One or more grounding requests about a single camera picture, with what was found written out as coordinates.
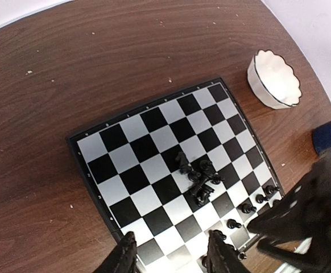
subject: wood grain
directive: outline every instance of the wood grain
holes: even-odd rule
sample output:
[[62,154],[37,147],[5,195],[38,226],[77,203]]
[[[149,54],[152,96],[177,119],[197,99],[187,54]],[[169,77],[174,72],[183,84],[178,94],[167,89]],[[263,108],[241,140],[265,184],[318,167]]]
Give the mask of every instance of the wood grain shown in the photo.
[[[258,49],[273,49],[293,66],[300,106],[274,111],[252,94],[246,69]],[[83,0],[1,29],[0,272],[95,269],[115,242],[65,136],[216,76],[239,101],[288,191],[317,158],[311,130],[331,120],[331,104],[261,2]],[[249,260],[254,272],[280,264],[252,250]]]

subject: chessboard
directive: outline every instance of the chessboard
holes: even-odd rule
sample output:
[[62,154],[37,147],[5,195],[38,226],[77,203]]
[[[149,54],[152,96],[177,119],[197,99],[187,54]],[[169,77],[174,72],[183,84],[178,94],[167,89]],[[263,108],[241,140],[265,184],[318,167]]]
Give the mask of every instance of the chessboard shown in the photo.
[[[222,79],[208,81],[67,138],[87,189],[114,238],[135,233],[140,272],[206,272],[208,231],[246,251],[259,236],[247,224],[284,195],[255,133]],[[225,179],[198,204],[179,170],[204,160]],[[268,193],[267,186],[280,187]],[[269,200],[257,202],[257,196]],[[242,206],[254,207],[244,213]],[[228,220],[241,224],[229,228]]]

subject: white bowl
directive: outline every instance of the white bowl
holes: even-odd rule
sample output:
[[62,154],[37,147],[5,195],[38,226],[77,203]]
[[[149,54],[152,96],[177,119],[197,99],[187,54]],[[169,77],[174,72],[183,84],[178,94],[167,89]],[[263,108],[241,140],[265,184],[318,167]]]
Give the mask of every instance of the white bowl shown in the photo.
[[247,80],[257,98],[270,108],[290,108],[300,102],[300,81],[292,67],[270,50],[259,50],[254,55]]

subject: white wall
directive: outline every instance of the white wall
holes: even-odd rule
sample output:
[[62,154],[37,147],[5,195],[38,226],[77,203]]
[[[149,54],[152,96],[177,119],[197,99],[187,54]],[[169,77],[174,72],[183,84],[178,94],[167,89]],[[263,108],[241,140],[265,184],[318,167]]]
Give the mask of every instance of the white wall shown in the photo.
[[331,100],[331,1],[262,1],[301,48]]
[[0,28],[70,0],[0,0]]

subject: wooden table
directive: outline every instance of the wooden table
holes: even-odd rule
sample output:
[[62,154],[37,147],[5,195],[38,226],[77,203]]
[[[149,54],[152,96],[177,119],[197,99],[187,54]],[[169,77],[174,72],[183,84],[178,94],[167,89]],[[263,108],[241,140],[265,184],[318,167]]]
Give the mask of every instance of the wooden table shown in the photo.
[[[293,66],[300,106],[271,110],[252,94],[246,69],[258,49],[273,49]],[[317,159],[311,130],[331,120],[331,104],[260,1],[77,0],[0,30],[0,272],[95,269],[115,242],[65,136],[216,76],[288,191]],[[249,252],[254,272],[280,264]]]

